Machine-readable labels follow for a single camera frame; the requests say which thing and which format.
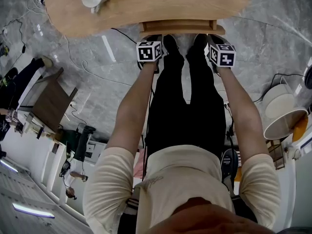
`black pants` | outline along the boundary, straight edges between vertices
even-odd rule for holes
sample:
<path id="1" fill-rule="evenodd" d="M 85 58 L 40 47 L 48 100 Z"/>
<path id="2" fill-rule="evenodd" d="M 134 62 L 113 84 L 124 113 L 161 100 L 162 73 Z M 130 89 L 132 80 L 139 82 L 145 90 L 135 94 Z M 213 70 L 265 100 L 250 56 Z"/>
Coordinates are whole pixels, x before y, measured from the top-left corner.
<path id="1" fill-rule="evenodd" d="M 191 47 L 192 96 L 190 105 L 183 98 L 182 55 L 164 57 L 148 117 L 147 157 L 166 147 L 194 145 L 221 158 L 226 122 L 223 99 L 214 86 L 214 76 L 203 49 Z"/>
<path id="2" fill-rule="evenodd" d="M 88 137 L 90 134 L 90 130 L 89 129 L 83 129 L 82 134 L 80 136 L 79 142 L 78 142 L 78 147 L 75 151 L 75 155 L 73 158 L 83 162 L 84 161 L 84 157 L 86 155 L 86 151 L 87 151 L 87 142 L 88 142 Z"/>
<path id="3" fill-rule="evenodd" d="M 5 88 L 0 97 L 0 108 L 17 109 L 19 99 L 25 88 L 34 76 L 35 72 L 44 66 L 42 59 L 32 59 L 31 63 L 24 68 Z"/>

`beige shoe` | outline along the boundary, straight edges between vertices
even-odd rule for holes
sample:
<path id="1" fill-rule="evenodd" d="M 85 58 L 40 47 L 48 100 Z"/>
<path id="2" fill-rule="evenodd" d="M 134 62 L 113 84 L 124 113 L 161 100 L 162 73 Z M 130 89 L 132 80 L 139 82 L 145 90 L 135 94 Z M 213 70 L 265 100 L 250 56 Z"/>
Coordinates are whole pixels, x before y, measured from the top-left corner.
<path id="1" fill-rule="evenodd" d="M 41 58 L 43 63 L 44 63 L 44 66 L 46 68 L 51 68 L 53 66 L 53 62 L 51 59 L 49 59 L 48 57 L 46 56 L 38 56 L 38 58 Z"/>

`black and white cube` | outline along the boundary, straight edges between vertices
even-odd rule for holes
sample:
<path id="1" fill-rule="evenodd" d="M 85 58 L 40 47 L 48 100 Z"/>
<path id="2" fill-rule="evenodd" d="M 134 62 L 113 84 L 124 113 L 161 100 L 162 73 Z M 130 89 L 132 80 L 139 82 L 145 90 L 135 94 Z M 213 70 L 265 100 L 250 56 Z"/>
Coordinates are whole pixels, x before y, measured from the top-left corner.
<path id="1" fill-rule="evenodd" d="M 136 44 L 138 61 L 156 61 L 161 57 L 161 41 L 141 41 Z"/>
<path id="2" fill-rule="evenodd" d="M 216 44 L 210 45 L 210 61 L 218 67 L 230 67 L 235 66 L 236 50 L 233 45 Z"/>

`marble floor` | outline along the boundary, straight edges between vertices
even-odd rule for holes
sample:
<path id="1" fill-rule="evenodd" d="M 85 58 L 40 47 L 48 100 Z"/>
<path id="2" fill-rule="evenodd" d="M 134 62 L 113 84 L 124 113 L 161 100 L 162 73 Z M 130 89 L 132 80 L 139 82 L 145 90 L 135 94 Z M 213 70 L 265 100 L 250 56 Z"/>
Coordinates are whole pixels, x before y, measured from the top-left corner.
<path id="1" fill-rule="evenodd" d="M 34 11 L 27 10 L 26 5 Z M 74 87 L 78 88 L 76 115 L 98 129 L 98 139 L 107 140 L 114 128 L 119 103 L 139 74 L 135 44 L 112 29 L 87 38 L 69 38 L 71 61 L 66 39 L 51 24 L 43 6 L 35 7 L 33 0 L 0 0 L 0 7 L 1 28 L 12 19 L 19 18 L 22 22 L 20 30 L 26 52 L 14 66 L 21 70 L 32 57 L 46 55 L 55 64 L 48 73 L 63 67 L 65 72 L 59 82 L 64 90 L 70 93 Z M 268 89 L 275 73 L 304 74 L 312 56 L 311 12 L 312 0 L 251 0 L 237 16 L 218 21 L 226 30 L 224 37 L 236 46 L 233 72 L 253 100 L 259 99 Z M 18 22 L 13 22 L 0 36 L 10 48 L 9 56 L 0 58 L 2 75 L 21 53 L 23 44 L 19 27 Z M 138 25 L 128 25 L 120 30 L 133 40 L 139 40 Z M 107 38 L 114 58 L 109 55 L 102 36 Z M 183 56 L 194 37 L 176 35 Z M 82 69 L 82 62 L 94 75 Z M 215 75 L 214 81 L 217 90 L 224 91 L 218 76 Z M 299 84 L 302 85 L 296 95 L 299 105 L 307 106 L 312 102 L 311 92 L 304 87 L 301 77 L 286 77 L 286 81 L 294 91 Z M 191 79 L 187 62 L 182 72 L 182 85 L 184 98 L 190 100 Z M 261 102 L 257 106 L 261 112 Z M 80 121 L 72 116 L 72 110 L 69 108 L 66 112 L 69 120 L 64 117 L 61 123 L 65 128 L 76 129 Z M 228 112 L 226 118 L 229 126 Z"/>

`pink cloth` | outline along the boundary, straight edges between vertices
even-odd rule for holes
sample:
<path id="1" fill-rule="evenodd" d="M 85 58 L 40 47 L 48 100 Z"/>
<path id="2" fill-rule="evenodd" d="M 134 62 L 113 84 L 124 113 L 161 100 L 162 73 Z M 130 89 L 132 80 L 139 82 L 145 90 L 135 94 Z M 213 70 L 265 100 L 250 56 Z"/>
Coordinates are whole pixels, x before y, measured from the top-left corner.
<path id="1" fill-rule="evenodd" d="M 144 164 L 143 159 L 144 159 L 144 148 L 140 149 L 137 163 L 133 169 L 133 177 L 138 177 L 138 178 L 143 177 L 143 164 Z"/>

